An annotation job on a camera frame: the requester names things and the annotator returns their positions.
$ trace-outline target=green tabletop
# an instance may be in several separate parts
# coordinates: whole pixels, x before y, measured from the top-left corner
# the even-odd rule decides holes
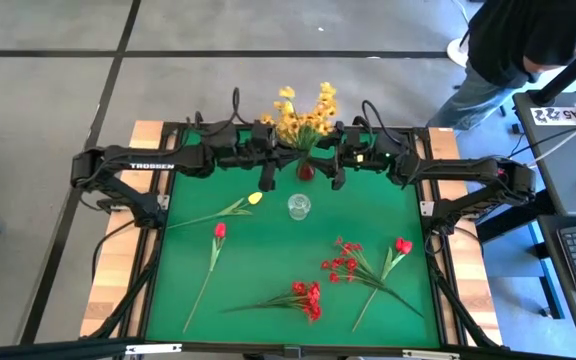
[[[189,143],[196,143],[191,137]],[[330,156],[315,150],[315,156]],[[424,256],[414,187],[401,190],[383,174],[346,171],[339,191],[317,173],[303,182],[296,163],[277,172],[276,190],[248,207],[252,216],[232,216],[165,232],[146,339],[152,341],[295,344],[339,346],[439,346],[435,308]],[[178,174],[168,225],[222,210],[257,191],[261,168],[216,170],[207,179]],[[288,214],[288,198],[307,195],[312,209],[303,221]],[[208,271],[213,229],[226,223],[227,238],[202,301],[186,333],[186,319]],[[332,284],[320,269],[338,256],[341,235],[359,242],[373,268],[381,269],[388,246],[399,236],[414,243],[412,252],[391,272],[387,284],[418,309],[420,317],[390,295],[375,296],[353,333],[371,289],[358,283]],[[314,324],[291,309],[222,312],[255,304],[290,289],[293,281],[319,281],[323,315]]]

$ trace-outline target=black shirt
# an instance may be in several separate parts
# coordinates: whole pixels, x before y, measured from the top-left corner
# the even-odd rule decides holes
[[[488,0],[469,28],[470,64],[498,86],[537,81],[524,56],[540,65],[568,65],[576,56],[576,0]]]

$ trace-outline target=clear glass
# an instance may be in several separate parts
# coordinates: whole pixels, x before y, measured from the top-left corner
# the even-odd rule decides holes
[[[310,211],[310,199],[304,194],[295,194],[288,199],[288,213],[295,220],[303,220]]]

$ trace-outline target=sticker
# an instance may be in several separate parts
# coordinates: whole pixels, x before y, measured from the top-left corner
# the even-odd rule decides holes
[[[536,125],[575,126],[575,107],[531,108],[530,113]]]

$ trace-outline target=gray floor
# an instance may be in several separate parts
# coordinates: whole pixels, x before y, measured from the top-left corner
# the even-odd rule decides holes
[[[0,0],[0,48],[114,49],[130,3]],[[476,6],[465,5],[472,15]],[[442,51],[465,29],[449,0],[151,0],[143,1],[129,48]],[[6,226],[0,235],[0,345],[14,341],[68,188],[70,158],[82,148],[110,63],[0,58],[0,222]],[[269,111],[283,85],[292,85],[297,105],[307,106],[321,81],[339,89],[344,120],[358,114],[361,100],[368,98],[387,124],[420,126],[463,78],[458,66],[443,59],[127,59],[100,144],[127,144],[136,119],[180,120],[195,110],[207,120],[222,119],[230,112],[234,86],[241,88],[247,118]],[[507,154],[517,140],[507,132],[513,121],[512,114],[495,114],[463,134],[462,154]],[[92,248],[106,220],[78,210],[39,341],[76,338],[90,286]],[[534,307],[517,305],[517,299],[545,303],[538,283],[492,279],[491,286],[507,345],[576,355],[570,320],[547,321],[532,312]],[[516,331],[526,328],[535,331],[529,336]]]

